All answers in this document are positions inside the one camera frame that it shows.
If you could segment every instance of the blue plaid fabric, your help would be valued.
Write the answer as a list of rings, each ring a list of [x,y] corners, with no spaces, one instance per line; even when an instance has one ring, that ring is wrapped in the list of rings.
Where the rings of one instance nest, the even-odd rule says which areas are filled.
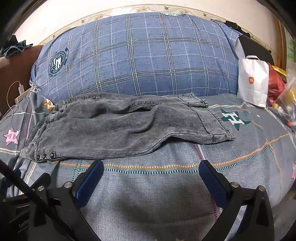
[[[99,19],[47,43],[30,84],[53,103],[87,92],[197,96],[237,93],[240,33],[192,15]]]

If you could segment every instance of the silver bolt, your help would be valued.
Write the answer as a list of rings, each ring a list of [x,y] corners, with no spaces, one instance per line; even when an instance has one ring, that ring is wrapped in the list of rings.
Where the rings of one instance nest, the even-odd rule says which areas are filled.
[[[39,187],[38,187],[38,191],[39,191],[39,192],[41,192],[41,191],[43,191],[43,190],[44,190],[44,186],[39,186]]]
[[[70,188],[70,187],[72,187],[72,182],[67,182],[67,183],[65,183],[65,188]]]
[[[238,188],[239,187],[239,184],[237,182],[232,182],[231,183],[231,186],[233,186],[234,188]]]
[[[259,186],[259,190],[260,190],[261,192],[264,192],[264,191],[265,191],[265,188],[264,188],[263,186]]]

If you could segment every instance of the black rod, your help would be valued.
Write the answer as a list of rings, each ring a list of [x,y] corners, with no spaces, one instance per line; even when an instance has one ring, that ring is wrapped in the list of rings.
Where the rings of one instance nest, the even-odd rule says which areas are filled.
[[[2,160],[0,160],[0,172],[9,179],[17,188],[19,188],[36,206],[42,208],[54,222],[56,222],[71,238],[76,240],[73,230],[66,225],[63,220],[57,216],[18,175],[16,175]]]

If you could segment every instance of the pink star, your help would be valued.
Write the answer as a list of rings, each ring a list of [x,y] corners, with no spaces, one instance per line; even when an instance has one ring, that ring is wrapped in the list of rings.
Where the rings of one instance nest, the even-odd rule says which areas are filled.
[[[20,131],[21,131],[21,129],[18,130],[17,132],[15,132],[13,130],[13,127],[11,127],[10,130],[8,131],[8,133],[3,135],[4,137],[6,137],[6,146],[8,146],[11,142],[18,145],[17,136],[19,135]]]
[[[292,177],[291,178],[293,178],[294,181],[296,179],[296,163],[294,163],[294,162],[293,162],[293,174],[292,174]]]

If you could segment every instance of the white paper bag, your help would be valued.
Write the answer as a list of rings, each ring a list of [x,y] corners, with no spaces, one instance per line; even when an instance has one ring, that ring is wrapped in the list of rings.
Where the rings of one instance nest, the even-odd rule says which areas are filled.
[[[266,62],[253,55],[239,59],[238,98],[260,107],[266,107],[268,79],[269,67]]]

